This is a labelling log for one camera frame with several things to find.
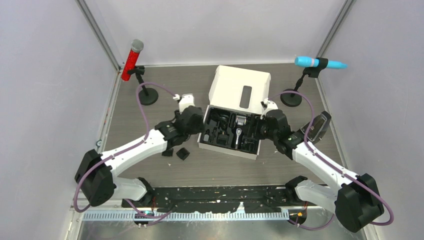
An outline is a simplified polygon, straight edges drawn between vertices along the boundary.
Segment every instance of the white arm segment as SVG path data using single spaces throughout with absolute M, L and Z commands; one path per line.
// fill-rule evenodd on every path
M 191 93 L 183 94 L 178 102 L 179 112 L 182 113 L 184 109 L 190 106 L 195 106 L 195 97 Z
M 356 173 L 347 170 L 346 168 L 340 166 L 339 164 L 331 160 L 331 158 L 326 156 L 324 153 L 320 152 L 311 142 L 308 142 L 308 144 L 316 153 L 318 153 L 332 165 L 336 166 L 343 173 L 348 174 L 349 176 L 356 179 Z M 342 176 L 340 173 L 329 167 L 317 156 L 315 156 L 311 151 L 309 151 L 304 142 L 297 145 L 296 149 L 293 149 L 293 160 L 311 170 L 315 175 L 317 175 L 321 180 L 323 180 L 324 183 L 326 183 L 336 195 L 339 189 L 342 188 L 342 184 L 350 184 L 352 182 L 351 180 L 347 179 L 346 177 Z
M 102 152 L 101 158 L 107 158 L 110 155 L 113 155 L 115 153 L 118 153 L 124 149 L 127 149 L 129 147 L 134 146 L 135 144 L 138 144 L 141 142 L 145 136 L 143 135 L 140 138 L 137 138 L 134 141 L 131 141 L 123 146 L 120 146 L 118 148 L 104 151 Z M 168 142 L 164 140 L 164 135 L 158 130 L 152 129 L 148 133 L 147 140 L 141 144 L 140 146 L 137 146 L 107 162 L 105 162 L 106 166 L 111 166 L 112 169 L 110 170 L 112 172 L 112 175 L 114 177 L 119 176 L 123 171 L 131 167 L 132 165 L 144 160 L 145 158 L 148 158 L 154 154 L 162 153 L 167 149 Z
M 267 115 L 269 111 L 278 109 L 277 104 L 269 100 L 268 98 L 265 98 L 263 100 L 263 104 L 266 105 L 266 108 L 265 110 L 263 110 L 262 114 L 260 115 L 260 119 L 264 119 L 264 117 Z
M 104 151 L 102 152 L 101 158 L 105 159 L 110 155 L 132 147 L 135 144 L 140 143 L 144 137 L 145 136 L 137 138 L 136 140 L 116 149 Z M 168 142 L 164 140 L 164 135 L 162 135 L 160 131 L 152 129 L 148 134 L 146 142 L 105 162 L 106 166 L 111 167 L 110 171 L 112 172 L 113 183 L 116 185 L 111 199 L 140 200 L 147 192 L 145 185 L 138 179 L 126 179 L 118 176 L 123 171 L 145 158 L 154 154 L 162 153 L 167 149 L 167 145 Z
M 304 180 L 296 186 L 295 190 L 300 200 L 323 207 L 332 213 L 336 211 L 334 202 L 337 200 L 337 194 L 330 188 L 316 184 L 311 180 Z

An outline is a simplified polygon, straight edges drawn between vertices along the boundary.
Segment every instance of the blue microphone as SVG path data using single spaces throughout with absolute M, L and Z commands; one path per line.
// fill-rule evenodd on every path
M 294 60 L 294 64 L 299 67 L 309 68 L 309 67 L 317 67 L 320 63 L 319 59 L 311 58 L 308 56 L 298 56 Z M 327 68 L 328 69 L 345 69 L 348 65 L 339 61 L 328 61 Z

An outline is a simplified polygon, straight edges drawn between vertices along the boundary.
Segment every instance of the red microphone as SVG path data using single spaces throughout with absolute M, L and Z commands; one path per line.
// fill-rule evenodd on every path
M 144 48 L 144 43 L 138 39 L 134 39 L 131 43 L 131 50 L 129 51 L 128 58 L 126 59 L 125 66 L 123 67 L 121 78 L 124 81 L 130 80 L 131 75 L 128 74 L 128 70 L 136 67 L 137 59 L 139 58 L 140 52 Z

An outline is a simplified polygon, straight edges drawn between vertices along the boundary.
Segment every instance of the microphone stand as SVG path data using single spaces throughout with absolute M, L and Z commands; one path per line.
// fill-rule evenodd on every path
M 144 83 L 142 75 L 145 74 L 145 66 L 136 66 L 133 69 L 127 71 L 129 75 L 135 74 L 135 77 L 138 80 L 138 84 Z M 142 86 L 143 90 L 138 93 L 138 99 L 140 100 L 141 105 L 148 106 L 156 103 L 159 98 L 159 93 L 156 89 L 151 87 Z
M 284 91 L 295 91 L 298 92 L 299 88 L 304 82 L 304 77 L 307 75 L 310 78 L 318 78 L 321 70 L 325 69 L 329 63 L 327 58 L 317 57 L 319 60 L 318 66 L 316 67 L 305 67 L 302 72 L 302 76 L 297 80 L 296 85 L 293 88 L 288 88 Z M 294 93 L 283 93 L 279 96 L 281 102 L 288 107 L 297 107 L 302 103 L 302 97 Z

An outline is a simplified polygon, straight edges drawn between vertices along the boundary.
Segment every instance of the black round base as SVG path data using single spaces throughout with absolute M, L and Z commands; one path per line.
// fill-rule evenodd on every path
M 293 89 L 289 88 L 284 91 L 293 91 Z M 302 103 L 302 97 L 295 94 L 292 96 L 291 93 L 284 93 L 279 96 L 281 102 L 288 107 L 297 107 Z
M 149 106 L 149 105 L 156 103 L 156 101 L 159 98 L 158 91 L 156 91 L 156 89 L 149 88 L 149 87 L 147 87 L 146 90 L 147 90 L 148 95 L 146 95 L 144 90 L 142 90 L 138 94 L 138 99 L 140 99 L 141 105 Z

